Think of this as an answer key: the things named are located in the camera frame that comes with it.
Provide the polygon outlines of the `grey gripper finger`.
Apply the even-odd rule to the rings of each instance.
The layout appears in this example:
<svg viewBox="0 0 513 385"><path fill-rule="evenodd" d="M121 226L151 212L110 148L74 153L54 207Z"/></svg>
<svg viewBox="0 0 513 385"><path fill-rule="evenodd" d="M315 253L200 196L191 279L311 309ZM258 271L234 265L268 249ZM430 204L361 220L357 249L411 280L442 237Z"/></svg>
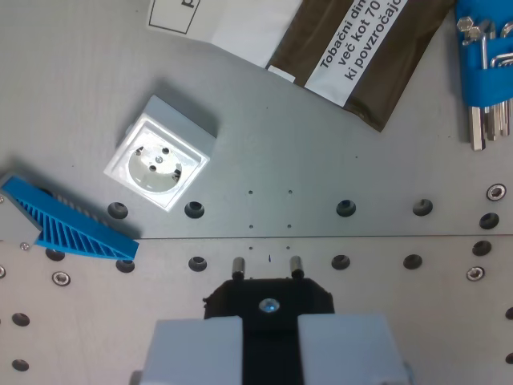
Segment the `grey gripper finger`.
<svg viewBox="0 0 513 385"><path fill-rule="evenodd" d="M305 384L409 384L410 373L380 314L298 317Z"/></svg>
<svg viewBox="0 0 513 385"><path fill-rule="evenodd" d="M242 384L242 319L158 321L139 383Z"/></svg>

